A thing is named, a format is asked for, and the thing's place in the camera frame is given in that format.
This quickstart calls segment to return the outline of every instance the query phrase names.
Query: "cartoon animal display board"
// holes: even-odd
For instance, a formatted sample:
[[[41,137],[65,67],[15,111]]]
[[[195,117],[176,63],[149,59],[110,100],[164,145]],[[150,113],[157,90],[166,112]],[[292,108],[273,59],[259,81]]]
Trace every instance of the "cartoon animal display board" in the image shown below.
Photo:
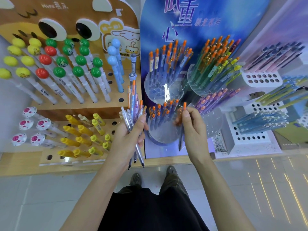
[[[149,72],[149,52],[187,40],[195,63],[207,39],[221,35],[240,45],[264,15],[270,0],[145,0],[140,20],[141,77]]]
[[[10,43],[21,38],[27,46],[30,38],[37,38],[43,48],[51,38],[61,52],[66,38],[75,42],[77,52],[79,40],[85,38],[93,56],[109,69],[107,48],[113,38],[121,42],[124,69],[131,68],[130,54],[140,56],[137,17],[124,0],[0,0],[0,35]]]

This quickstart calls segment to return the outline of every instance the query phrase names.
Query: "blue advertising poster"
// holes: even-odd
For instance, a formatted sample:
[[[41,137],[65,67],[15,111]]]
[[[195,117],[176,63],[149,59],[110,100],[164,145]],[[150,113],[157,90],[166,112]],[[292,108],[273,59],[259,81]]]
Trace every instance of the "blue advertising poster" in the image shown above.
[[[264,15],[270,0],[145,0],[140,21],[141,78],[149,71],[148,54],[187,40],[194,63],[207,39],[225,38],[241,44]]]

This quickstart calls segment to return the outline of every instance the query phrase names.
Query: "shoe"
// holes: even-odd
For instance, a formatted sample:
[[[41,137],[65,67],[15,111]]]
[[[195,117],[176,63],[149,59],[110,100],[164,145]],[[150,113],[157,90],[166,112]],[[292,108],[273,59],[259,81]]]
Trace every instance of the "shoe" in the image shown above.
[[[141,176],[138,173],[134,173],[132,178],[131,178],[131,182],[129,183],[130,186],[135,186],[135,185],[140,185],[142,186],[142,180],[141,180]]]
[[[176,171],[175,167],[172,166],[172,165],[168,166],[167,172],[166,172],[166,177],[167,177],[169,174],[175,174],[175,175],[177,175],[177,171]]]

